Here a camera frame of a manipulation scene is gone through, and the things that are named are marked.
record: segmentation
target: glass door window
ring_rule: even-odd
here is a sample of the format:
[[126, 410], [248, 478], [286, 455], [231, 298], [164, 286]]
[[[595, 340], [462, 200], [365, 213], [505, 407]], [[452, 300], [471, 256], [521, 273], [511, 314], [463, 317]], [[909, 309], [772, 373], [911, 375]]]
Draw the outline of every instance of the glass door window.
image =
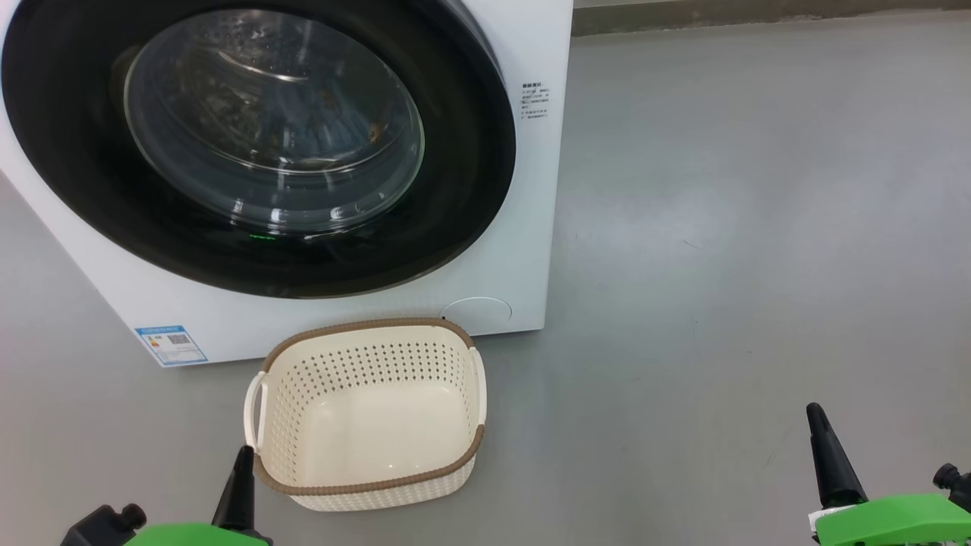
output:
[[418, 107], [349, 36], [283, 13], [185, 19], [134, 57], [123, 108], [145, 158], [214, 213], [325, 234], [391, 207], [421, 166]]

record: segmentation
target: front-loading washing machine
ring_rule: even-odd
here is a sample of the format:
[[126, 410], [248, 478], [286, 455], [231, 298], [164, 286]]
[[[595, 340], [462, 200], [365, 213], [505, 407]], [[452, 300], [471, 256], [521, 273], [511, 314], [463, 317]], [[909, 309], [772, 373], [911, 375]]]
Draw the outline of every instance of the front-loading washing machine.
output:
[[161, 364], [543, 326], [569, 0], [0, 10], [0, 171]]

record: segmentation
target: brown basket rim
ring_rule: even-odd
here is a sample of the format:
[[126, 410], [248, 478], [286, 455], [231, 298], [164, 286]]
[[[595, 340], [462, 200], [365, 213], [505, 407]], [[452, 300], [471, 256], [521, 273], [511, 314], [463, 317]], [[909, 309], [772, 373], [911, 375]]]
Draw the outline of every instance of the brown basket rim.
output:
[[[263, 361], [262, 371], [269, 373], [270, 368], [273, 367], [273, 363], [276, 359], [292, 345], [296, 345], [301, 341], [306, 341], [308, 339], [313, 339], [315, 337], [321, 337], [324, 335], [331, 335], [335, 333], [345, 333], [350, 331], [357, 331], [363, 329], [371, 328], [383, 328], [390, 326], [439, 326], [451, 330], [458, 337], [462, 338], [465, 342], [466, 347], [473, 349], [475, 344], [472, 342], [472, 337], [458, 324], [451, 323], [444, 319], [433, 319], [433, 318], [414, 318], [414, 319], [385, 319], [380, 321], [361, 321], [359, 323], [348, 323], [348, 324], [337, 324], [334, 326], [328, 326], [324, 328], [317, 328], [313, 330], [308, 330], [305, 332], [298, 333], [286, 338], [280, 345], [277, 345], [273, 351], [266, 357]], [[475, 437], [472, 438], [472, 444], [469, 445], [469, 449], [465, 450], [465, 453], [458, 458], [455, 462], [437, 468], [435, 470], [428, 470], [427, 472], [422, 472], [419, 474], [412, 474], [410, 476], [404, 476], [401, 478], [394, 478], [393, 480], [382, 480], [379, 482], [367, 482], [363, 484], [351, 484], [346, 486], [319, 486], [319, 487], [297, 487], [282, 484], [277, 481], [270, 473], [266, 470], [263, 465], [263, 460], [259, 455], [253, 457], [253, 473], [259, 476], [259, 479], [266, 484], [270, 489], [283, 493], [284, 495], [291, 496], [327, 496], [327, 495], [349, 495], [355, 493], [369, 493], [373, 491], [387, 490], [402, 486], [411, 486], [421, 482], [426, 482], [428, 480], [434, 480], [436, 478], [442, 478], [456, 472], [459, 468], [464, 466], [468, 461], [476, 456], [476, 452], [479, 451], [479, 446], [482, 444], [483, 435], [486, 433], [486, 426], [479, 425], [476, 428]]]

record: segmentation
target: black connector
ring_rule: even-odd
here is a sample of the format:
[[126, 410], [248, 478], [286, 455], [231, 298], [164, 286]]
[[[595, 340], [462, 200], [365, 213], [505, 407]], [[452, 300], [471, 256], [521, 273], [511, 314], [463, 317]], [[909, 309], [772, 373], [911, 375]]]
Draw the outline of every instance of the black connector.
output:
[[937, 489], [949, 490], [948, 500], [964, 508], [965, 512], [971, 512], [971, 474], [962, 476], [957, 467], [948, 462], [934, 474], [934, 485]]
[[816, 464], [816, 484], [820, 489], [822, 508], [837, 508], [866, 502], [866, 493], [856, 477], [840, 439], [826, 418], [826, 412], [816, 402], [806, 406], [809, 419], [813, 462]]
[[137, 504], [125, 506], [120, 514], [106, 504], [68, 529], [61, 546], [121, 546], [145, 522], [145, 512]]
[[243, 446], [236, 455], [233, 470], [226, 480], [226, 487], [222, 490], [216, 514], [213, 515], [213, 525], [218, 528], [236, 531], [246, 536], [258, 538], [273, 546], [273, 541], [259, 534], [253, 526], [253, 480], [252, 462], [254, 453], [252, 447]]

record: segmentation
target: perforated basket wall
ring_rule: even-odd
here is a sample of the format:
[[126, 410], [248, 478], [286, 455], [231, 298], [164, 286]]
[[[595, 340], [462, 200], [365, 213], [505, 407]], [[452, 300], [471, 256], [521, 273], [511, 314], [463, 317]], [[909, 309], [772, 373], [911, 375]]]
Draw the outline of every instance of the perforated basket wall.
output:
[[[441, 384], [461, 397], [468, 449], [445, 466], [382, 481], [305, 483], [298, 441], [308, 408], [335, 392], [415, 383]], [[262, 390], [261, 425], [253, 429], [256, 391]], [[264, 361], [247, 393], [247, 441], [254, 471], [270, 488], [321, 511], [387, 508], [448, 495], [465, 483], [475, 464], [486, 422], [486, 378], [472, 339], [439, 319], [343, 324], [295, 335]]]

